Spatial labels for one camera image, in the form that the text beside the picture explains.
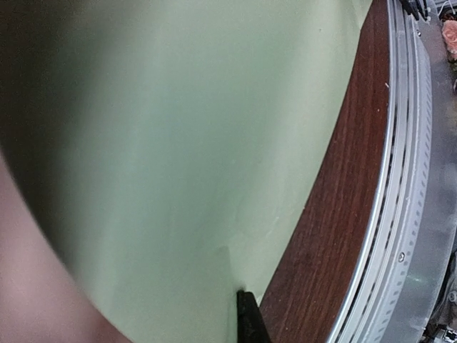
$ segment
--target skin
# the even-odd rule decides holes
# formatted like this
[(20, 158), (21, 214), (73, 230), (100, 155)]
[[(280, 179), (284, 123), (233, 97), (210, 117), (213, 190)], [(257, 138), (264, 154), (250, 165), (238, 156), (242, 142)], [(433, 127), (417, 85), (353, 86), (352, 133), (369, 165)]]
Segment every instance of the skin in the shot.
[(0, 342), (129, 343), (78, 290), (0, 153)]

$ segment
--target brown wood grain surface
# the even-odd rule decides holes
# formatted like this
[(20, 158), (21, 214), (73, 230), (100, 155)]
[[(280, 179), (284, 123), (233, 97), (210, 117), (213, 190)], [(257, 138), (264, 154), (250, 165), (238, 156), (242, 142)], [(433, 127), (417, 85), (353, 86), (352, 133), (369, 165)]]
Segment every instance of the brown wood grain surface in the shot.
[(325, 342), (366, 233), (388, 107), (386, 0), (374, 0), (331, 142), (261, 303), (274, 343)]

